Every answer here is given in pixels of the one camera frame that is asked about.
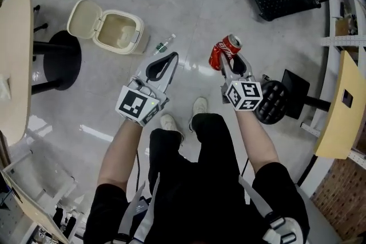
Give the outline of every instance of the can top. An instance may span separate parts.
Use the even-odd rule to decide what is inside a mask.
[[[233,45],[234,47],[237,47],[237,48],[241,48],[241,41],[240,39],[233,35],[233,34],[230,34],[228,35],[228,38],[229,38],[229,42],[231,43],[231,45]]]

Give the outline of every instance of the round wooden table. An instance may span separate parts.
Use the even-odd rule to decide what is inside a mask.
[[[45,55],[47,82],[31,86],[33,54]],[[76,37],[60,31],[48,43],[33,43],[31,0],[5,0],[0,7],[0,74],[9,77],[11,100],[0,100],[0,139],[2,133],[9,146],[20,141],[27,128],[31,94],[68,89],[77,79],[80,66],[81,49]]]

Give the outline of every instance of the crushed red can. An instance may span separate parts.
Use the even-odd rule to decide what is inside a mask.
[[[221,70],[220,54],[225,53],[229,60],[231,60],[241,49],[240,39],[233,35],[227,35],[222,41],[213,46],[210,59],[208,63],[215,70]]]

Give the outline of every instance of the glossy floor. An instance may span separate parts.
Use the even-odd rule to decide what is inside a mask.
[[[66,28],[69,14],[78,0],[33,0],[41,5],[35,24],[49,23],[46,31],[35,34],[35,40],[48,41]],[[208,58],[213,45],[228,33],[243,42],[242,53],[251,63],[259,79],[267,74],[281,79],[285,69],[292,70],[310,82],[310,95],[322,84],[323,48],[318,38],[325,34],[325,9],[306,11],[273,22],[260,21],[251,0],[92,0],[104,10],[117,9],[142,18],[151,33],[143,56],[118,55],[97,47],[91,40],[82,40],[82,67],[73,87],[66,91],[48,91],[31,98],[31,115],[26,138],[10,148],[12,156],[31,148],[33,156],[52,160],[78,183],[70,200],[82,198],[82,208],[90,207],[97,175],[106,149],[122,123],[114,111],[122,85],[127,84],[138,64],[153,52],[164,38],[177,35],[171,50],[179,53],[179,66],[168,88],[170,102],[163,113],[175,117],[186,135],[180,152],[196,161],[200,146],[188,131],[192,104],[197,97],[206,97],[209,110],[221,114],[232,134],[240,169],[246,153],[234,111],[223,105],[220,97],[221,74],[210,68]],[[42,58],[33,66],[33,84],[45,80]],[[315,138],[300,128],[309,114],[305,107],[295,121],[285,117],[273,126],[265,126],[273,139],[281,162],[296,181],[312,155]],[[159,127],[157,115],[144,128],[138,148],[142,183],[149,169],[149,135]],[[53,184],[56,173],[39,168],[43,181]],[[128,186],[128,198],[134,194],[137,169],[134,167]],[[249,181],[254,174],[250,166],[245,173]]]

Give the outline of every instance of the gray strap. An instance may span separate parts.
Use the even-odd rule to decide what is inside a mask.
[[[120,223],[120,227],[118,228],[119,234],[130,235],[130,230],[132,226],[132,220],[136,213],[136,208],[138,203],[140,202],[140,197],[143,189],[145,188],[145,183],[137,190],[134,198],[132,199],[130,205],[127,207],[126,212],[122,218]]]
[[[250,199],[253,201],[259,213],[262,217],[265,217],[273,210],[270,208],[268,203],[263,199],[263,197],[256,191],[254,188],[244,180],[242,176],[239,175],[239,184],[245,189],[248,193]]]
[[[133,238],[137,239],[140,243],[145,242],[145,238],[148,235],[148,233],[150,232],[151,226],[153,225],[155,197],[156,197],[156,191],[158,190],[159,183],[160,183],[160,173],[158,174],[158,178],[157,178],[155,186],[154,186],[153,196],[152,196],[148,211],[146,212],[144,219],[140,223],[140,225],[137,228],[136,233],[133,237]]]

